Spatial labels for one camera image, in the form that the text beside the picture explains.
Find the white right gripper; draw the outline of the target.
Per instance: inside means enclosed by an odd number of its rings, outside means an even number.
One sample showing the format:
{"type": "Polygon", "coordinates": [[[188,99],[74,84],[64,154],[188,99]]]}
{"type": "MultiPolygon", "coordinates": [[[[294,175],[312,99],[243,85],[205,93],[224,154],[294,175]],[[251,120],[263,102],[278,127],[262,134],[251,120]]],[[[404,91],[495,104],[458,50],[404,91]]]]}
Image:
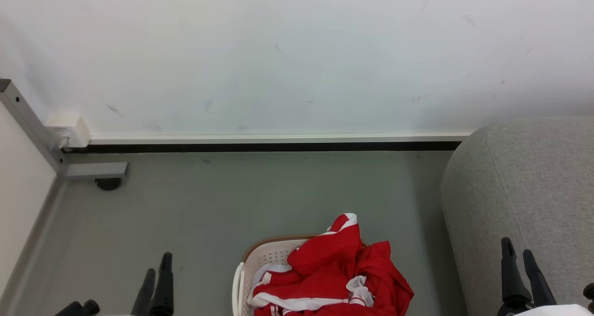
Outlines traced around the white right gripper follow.
{"type": "Polygon", "coordinates": [[[524,286],[517,267],[517,253],[508,237],[501,240],[502,302],[499,316],[592,316],[593,303],[587,308],[577,304],[557,305],[531,250],[523,251],[524,269],[533,295],[524,286]]]}

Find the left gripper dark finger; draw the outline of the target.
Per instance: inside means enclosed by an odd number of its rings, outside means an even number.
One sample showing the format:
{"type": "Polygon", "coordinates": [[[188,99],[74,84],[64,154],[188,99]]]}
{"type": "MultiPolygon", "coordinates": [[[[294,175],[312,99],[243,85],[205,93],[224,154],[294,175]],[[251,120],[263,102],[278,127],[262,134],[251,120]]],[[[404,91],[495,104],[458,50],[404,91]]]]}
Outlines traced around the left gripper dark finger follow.
{"type": "Polygon", "coordinates": [[[158,280],[148,310],[149,316],[174,315],[174,276],[172,265],[172,253],[164,253],[158,269],[158,280]]]}
{"type": "Polygon", "coordinates": [[[151,304],[152,295],[155,289],[156,271],[148,269],[146,276],[136,296],[135,303],[132,307],[132,316],[148,316],[151,304]]]}

